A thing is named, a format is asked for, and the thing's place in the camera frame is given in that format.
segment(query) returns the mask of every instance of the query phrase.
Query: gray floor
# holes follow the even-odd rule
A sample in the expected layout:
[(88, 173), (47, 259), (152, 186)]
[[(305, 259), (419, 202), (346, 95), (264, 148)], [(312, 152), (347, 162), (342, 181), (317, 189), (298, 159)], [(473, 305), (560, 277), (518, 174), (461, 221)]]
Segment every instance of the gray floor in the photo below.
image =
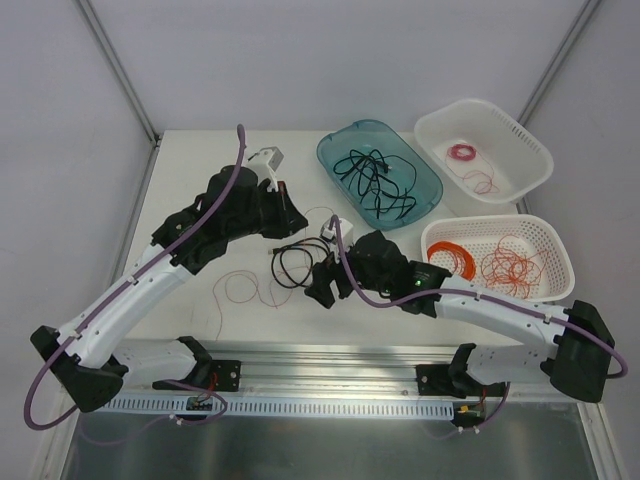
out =
[[(136, 432), (151, 417), (84, 415), (96, 440)], [(76, 434), (63, 479), (596, 479), (577, 408), (510, 403), (479, 435), (446, 441), (447, 423), (227, 417), (204, 427), (162, 421), (126, 444)]]

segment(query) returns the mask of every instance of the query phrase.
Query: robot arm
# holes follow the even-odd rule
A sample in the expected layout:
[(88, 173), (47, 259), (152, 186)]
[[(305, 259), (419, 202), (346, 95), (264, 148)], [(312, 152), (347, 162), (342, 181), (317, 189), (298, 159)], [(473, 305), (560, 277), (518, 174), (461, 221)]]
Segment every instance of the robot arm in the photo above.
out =
[[(230, 241), (251, 234), (282, 239), (308, 225), (291, 202), (284, 182), (275, 178), (274, 170), (281, 160), (282, 153), (275, 147), (262, 149), (251, 157), (248, 168), (240, 167), (233, 187), (215, 214), (170, 255), (149, 267), (220, 197), (233, 171), (233, 167), (224, 167), (192, 205), (165, 220), (142, 256), (89, 308), (57, 331), (43, 326), (34, 332), (31, 342), (45, 360), (73, 338), (51, 371), (81, 411), (100, 408), (125, 384), (162, 388), (158, 382), (175, 379), (208, 387), (217, 365), (191, 337), (135, 350), (118, 345), (162, 298), (224, 255)], [(96, 310), (99, 313), (79, 333), (81, 323)]]
[[(508, 347), (461, 345), (450, 365), (419, 366), (423, 367), (418, 377), (424, 383), (421, 392), (464, 398), (500, 382), (550, 381), (578, 400), (601, 400), (611, 360), (611, 353), (602, 346), (612, 350), (615, 343), (592, 305), (576, 301), (567, 309), (481, 289), (443, 268), (408, 261), (379, 231), (359, 238), (355, 244), (351, 231), (351, 225), (343, 219), (339, 226), (334, 227), (333, 222), (324, 225), (321, 236), (330, 242), (332, 254), (313, 266), (312, 284), (305, 289), (307, 296), (330, 308), (335, 302), (333, 282), (339, 298), (348, 297), (355, 285), (387, 299), (382, 304), (365, 299), (374, 306), (397, 305), (413, 314), (461, 320), (521, 343)], [(601, 345), (580, 331), (586, 331)]]

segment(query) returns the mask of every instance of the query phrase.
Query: work surface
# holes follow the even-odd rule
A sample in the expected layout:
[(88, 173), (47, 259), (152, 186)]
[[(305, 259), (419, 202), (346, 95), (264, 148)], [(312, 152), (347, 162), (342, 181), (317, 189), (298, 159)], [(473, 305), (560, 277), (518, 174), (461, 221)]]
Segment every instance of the work surface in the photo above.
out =
[[(247, 151), (270, 146), (282, 150), (285, 158), (277, 171), (278, 178), (287, 183), (298, 210), (308, 212), (308, 236), (317, 235), (333, 211), (354, 224), (355, 238), (358, 238), (370, 232), (371, 227), (331, 182), (316, 158), (316, 146), (327, 133), (249, 130)], [(402, 136), (419, 152), (413, 135)], [(212, 175), (235, 162), (237, 151), (235, 131), (165, 132), (127, 268), (149, 244), (151, 234), (166, 217), (191, 204), (196, 195), (204, 192)], [(421, 260), (422, 230), (434, 220), (454, 216), (446, 207), (446, 201), (445, 191), (443, 201), (430, 214), (412, 225), (386, 232), (385, 236), (396, 242), (409, 259)], [(399, 308), (374, 309), (355, 294), (346, 300), (337, 300), (326, 310), (306, 297), (302, 289), (285, 290), (272, 282), (268, 250), (301, 238), (304, 232), (285, 240), (266, 240), (253, 235), (231, 242), (226, 255), (211, 262), (198, 276), (162, 300), (129, 338), (174, 339), (191, 335), (199, 340), (340, 345), (513, 343), (454, 319), (410, 315)], [(304, 265), (302, 253), (289, 255), (288, 266)], [(239, 270), (250, 272), (246, 275), (254, 280), (234, 275), (222, 278)], [(256, 295), (254, 282), (258, 284)]]

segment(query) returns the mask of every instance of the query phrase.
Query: metal frame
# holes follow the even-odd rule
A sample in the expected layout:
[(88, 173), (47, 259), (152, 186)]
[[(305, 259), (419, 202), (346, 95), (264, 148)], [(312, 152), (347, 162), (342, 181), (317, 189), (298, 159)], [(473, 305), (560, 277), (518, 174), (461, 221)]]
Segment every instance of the metal frame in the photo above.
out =
[[(129, 216), (128, 226), (119, 247), (118, 260), (114, 265), (111, 280), (117, 278), (126, 263), (128, 251), (135, 233), (144, 198), (155, 165), (160, 145), (160, 135), (154, 128), (140, 101), (109, 37), (102, 26), (90, 0), (73, 0), (86, 21), (103, 58), (112, 70), (116, 81), (126, 96), (141, 127), (154, 146), (147, 160), (139, 192)], [(518, 117), (526, 127), (546, 94), (556, 80), (562, 66), (576, 47), (586, 27), (604, 0), (586, 0), (565, 34), (541, 78), (536, 84), (525, 107)], [(529, 213), (524, 198), (518, 204), (520, 213)], [(310, 397), (340, 396), (341, 398), (387, 398), (408, 400), (417, 396), (413, 365), (417, 363), (448, 362), (454, 352), (446, 347), (357, 347), (357, 346), (311, 346), (311, 345), (256, 345), (242, 343), (210, 343), (205, 345), (215, 351), (217, 358), (234, 358), (244, 362), (242, 394), (249, 396)], [(62, 392), (56, 410), (62, 411), (71, 405)], [(511, 398), (519, 402), (567, 402), (572, 401), (555, 389), (540, 389), (538, 386), (515, 385)], [(585, 426), (585, 434), (600, 478), (628, 478), (619, 451), (613, 440), (606, 413), (602, 405), (579, 404)], [(68, 453), (77, 416), (48, 433), (43, 442), (45, 448), (36, 458), (32, 478), (59, 478)]]

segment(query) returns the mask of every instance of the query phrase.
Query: plastic bin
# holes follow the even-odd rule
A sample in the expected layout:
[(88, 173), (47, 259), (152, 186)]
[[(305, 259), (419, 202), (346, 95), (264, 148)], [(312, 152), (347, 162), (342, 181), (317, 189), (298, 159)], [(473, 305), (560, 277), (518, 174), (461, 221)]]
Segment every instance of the plastic bin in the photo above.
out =
[[(415, 181), (410, 192), (416, 198), (415, 207), (402, 218), (397, 218), (398, 212), (393, 210), (382, 213), (380, 218), (376, 217), (375, 211), (367, 210), (374, 206), (373, 198), (365, 197), (365, 201), (361, 203), (357, 182), (349, 185), (348, 181), (343, 181), (333, 170), (337, 162), (349, 156), (351, 149), (366, 155), (378, 149), (383, 155), (397, 155), (410, 163), (413, 168), (402, 161), (389, 159), (390, 164), (391, 162), (393, 164), (386, 176), (401, 189), (411, 188)], [(327, 135), (318, 144), (317, 155), (329, 177), (338, 185), (360, 216), (373, 228), (392, 230), (409, 225), (433, 210), (442, 198), (440, 178), (396, 132), (377, 120), (360, 120), (336, 133)]]
[[(447, 190), (446, 205), (459, 216), (507, 213), (553, 172), (553, 158), (533, 135), (503, 110), (484, 100), (465, 99), (422, 117), (414, 129), (424, 159)], [(469, 162), (447, 158), (453, 145), (475, 147)], [(491, 176), (491, 193), (479, 194), (480, 171)], [(469, 175), (463, 180), (460, 177)]]
[[(437, 220), (422, 232), (422, 259), (428, 261), (427, 249), (436, 242), (456, 243), (467, 250), (476, 263), (473, 283), (486, 286), (480, 271), (482, 259), (495, 251), (498, 242), (505, 235), (518, 237), (508, 237), (502, 243), (518, 255), (530, 257), (537, 252), (548, 252), (547, 264), (540, 276), (539, 285), (531, 287), (527, 300), (551, 302), (571, 293), (575, 276), (569, 255), (555, 229), (533, 215), (489, 215)], [(453, 268), (453, 260), (445, 252), (434, 253), (430, 262), (449, 270)], [(512, 287), (500, 285), (492, 288), (508, 294)]]

